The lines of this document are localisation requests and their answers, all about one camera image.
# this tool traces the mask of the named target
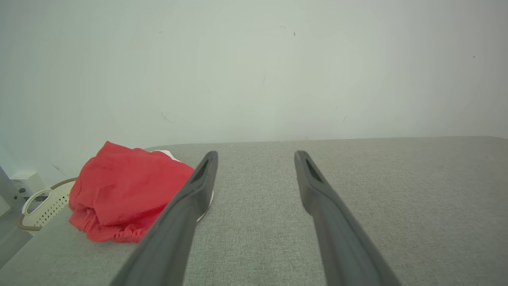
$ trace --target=red garment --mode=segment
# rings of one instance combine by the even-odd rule
[[[92,241],[139,242],[194,169],[162,152],[106,142],[69,195],[69,222]]]

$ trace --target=wall socket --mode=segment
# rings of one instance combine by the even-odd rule
[[[37,172],[19,172],[10,176],[10,179],[23,197],[30,197],[34,193],[46,189]]]

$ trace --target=gray sofa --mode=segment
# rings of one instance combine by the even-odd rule
[[[403,284],[508,281],[508,140],[440,137],[193,144],[217,150],[211,208],[185,282],[326,283],[294,152],[306,150]],[[1,270],[2,285],[108,284],[135,244],[94,243],[61,211]]]

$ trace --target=gray fabric surface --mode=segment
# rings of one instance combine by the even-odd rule
[[[508,140],[443,137],[166,146],[196,166],[217,150],[215,197],[185,282],[326,282],[293,155],[306,150],[403,284],[508,280]],[[93,243],[64,209],[0,284],[107,284],[133,244]]]

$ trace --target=red cloth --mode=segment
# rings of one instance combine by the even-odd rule
[[[139,242],[193,171],[162,152],[106,142],[71,190],[69,222],[92,241]]]

